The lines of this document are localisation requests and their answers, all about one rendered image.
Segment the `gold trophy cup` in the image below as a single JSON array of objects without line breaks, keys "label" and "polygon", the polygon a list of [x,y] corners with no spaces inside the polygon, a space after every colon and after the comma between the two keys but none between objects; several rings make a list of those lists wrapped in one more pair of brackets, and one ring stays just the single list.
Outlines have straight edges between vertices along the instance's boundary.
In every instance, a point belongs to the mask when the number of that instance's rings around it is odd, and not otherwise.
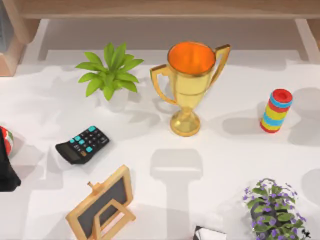
[{"label": "gold trophy cup", "polygon": [[[170,128],[175,134],[190,137],[200,130],[201,122],[194,109],[220,76],[230,51],[229,44],[212,49],[201,42],[183,41],[170,48],[166,64],[150,69],[150,78],[159,97],[180,107],[170,119]],[[162,92],[158,75],[168,77],[173,98]]]}]

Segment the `green plant in white pot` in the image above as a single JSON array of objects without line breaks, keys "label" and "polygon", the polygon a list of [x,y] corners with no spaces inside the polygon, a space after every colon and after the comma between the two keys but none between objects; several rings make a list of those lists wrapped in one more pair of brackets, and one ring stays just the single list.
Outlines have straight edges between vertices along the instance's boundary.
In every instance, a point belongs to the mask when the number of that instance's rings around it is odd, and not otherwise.
[{"label": "green plant in white pot", "polygon": [[77,69],[87,70],[78,80],[79,83],[88,83],[85,96],[97,94],[100,104],[112,112],[122,111],[129,93],[138,92],[136,84],[139,80],[130,71],[144,60],[126,53],[126,50],[126,43],[115,47],[109,42],[103,48],[103,59],[94,52],[86,51],[84,55],[87,61],[75,66]]}]

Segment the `black calculator with cyan keys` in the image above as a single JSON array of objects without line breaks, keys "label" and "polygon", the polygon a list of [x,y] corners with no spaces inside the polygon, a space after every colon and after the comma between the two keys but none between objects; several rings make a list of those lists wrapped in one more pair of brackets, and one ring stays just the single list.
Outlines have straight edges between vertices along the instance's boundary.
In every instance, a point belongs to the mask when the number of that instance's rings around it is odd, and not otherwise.
[{"label": "black calculator with cyan keys", "polygon": [[84,165],[110,142],[110,139],[96,126],[55,145],[55,149],[71,165]]}]

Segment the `wooden framed blackboard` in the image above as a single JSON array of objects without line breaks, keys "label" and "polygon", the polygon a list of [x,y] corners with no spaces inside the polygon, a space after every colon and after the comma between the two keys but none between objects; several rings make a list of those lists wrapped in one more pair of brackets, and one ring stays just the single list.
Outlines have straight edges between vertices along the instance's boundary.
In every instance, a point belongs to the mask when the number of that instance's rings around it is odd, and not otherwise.
[{"label": "wooden framed blackboard", "polygon": [[130,170],[122,165],[104,182],[87,185],[91,193],[65,219],[77,240],[112,240],[136,219],[128,209],[133,200]]}]

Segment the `wooden shelf unit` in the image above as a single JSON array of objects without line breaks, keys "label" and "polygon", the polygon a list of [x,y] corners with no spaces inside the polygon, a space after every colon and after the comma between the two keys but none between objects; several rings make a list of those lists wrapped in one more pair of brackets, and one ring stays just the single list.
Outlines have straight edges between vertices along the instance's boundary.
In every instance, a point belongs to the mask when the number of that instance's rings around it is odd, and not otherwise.
[{"label": "wooden shelf unit", "polygon": [[262,18],[306,19],[320,49],[320,0],[2,0],[13,26],[0,51],[0,76],[13,76],[41,19]]}]

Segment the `stack of coloured rings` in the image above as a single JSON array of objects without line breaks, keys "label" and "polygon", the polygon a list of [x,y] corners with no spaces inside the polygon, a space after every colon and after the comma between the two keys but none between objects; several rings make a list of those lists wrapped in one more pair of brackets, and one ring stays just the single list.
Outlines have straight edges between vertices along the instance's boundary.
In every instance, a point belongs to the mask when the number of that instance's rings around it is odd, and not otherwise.
[{"label": "stack of coloured rings", "polygon": [[275,89],[269,97],[260,127],[267,133],[276,133],[283,125],[284,119],[293,103],[293,95],[286,89]]}]

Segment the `black and white box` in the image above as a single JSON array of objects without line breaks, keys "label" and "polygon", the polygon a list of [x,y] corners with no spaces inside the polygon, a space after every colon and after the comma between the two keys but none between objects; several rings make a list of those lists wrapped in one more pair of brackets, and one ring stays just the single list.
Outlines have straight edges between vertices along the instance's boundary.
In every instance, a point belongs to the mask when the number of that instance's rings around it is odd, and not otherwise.
[{"label": "black and white box", "polygon": [[227,240],[227,234],[197,225],[192,240]]}]

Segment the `purple flower plant pot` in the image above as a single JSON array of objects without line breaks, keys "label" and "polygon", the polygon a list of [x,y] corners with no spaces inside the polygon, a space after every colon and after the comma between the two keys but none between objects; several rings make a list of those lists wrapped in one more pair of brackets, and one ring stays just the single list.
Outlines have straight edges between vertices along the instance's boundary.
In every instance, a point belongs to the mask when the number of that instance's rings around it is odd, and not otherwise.
[{"label": "purple flower plant pot", "polygon": [[263,178],[244,189],[255,240],[311,240],[307,219],[296,209],[298,193],[288,183]]}]

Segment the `red and white can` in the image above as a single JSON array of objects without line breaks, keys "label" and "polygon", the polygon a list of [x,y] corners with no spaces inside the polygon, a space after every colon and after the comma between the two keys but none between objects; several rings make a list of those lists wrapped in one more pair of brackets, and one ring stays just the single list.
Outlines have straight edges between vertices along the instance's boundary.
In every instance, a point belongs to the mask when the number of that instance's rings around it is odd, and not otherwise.
[{"label": "red and white can", "polygon": [[0,126],[0,159],[10,155],[14,147],[13,134],[3,126]]}]

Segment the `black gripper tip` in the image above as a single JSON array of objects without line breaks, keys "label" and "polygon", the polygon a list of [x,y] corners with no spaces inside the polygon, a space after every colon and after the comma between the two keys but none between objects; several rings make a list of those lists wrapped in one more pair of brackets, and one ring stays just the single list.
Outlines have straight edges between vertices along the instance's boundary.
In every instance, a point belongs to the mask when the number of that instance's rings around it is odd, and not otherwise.
[{"label": "black gripper tip", "polygon": [[9,161],[5,138],[0,130],[0,192],[13,192],[20,185],[21,179]]}]

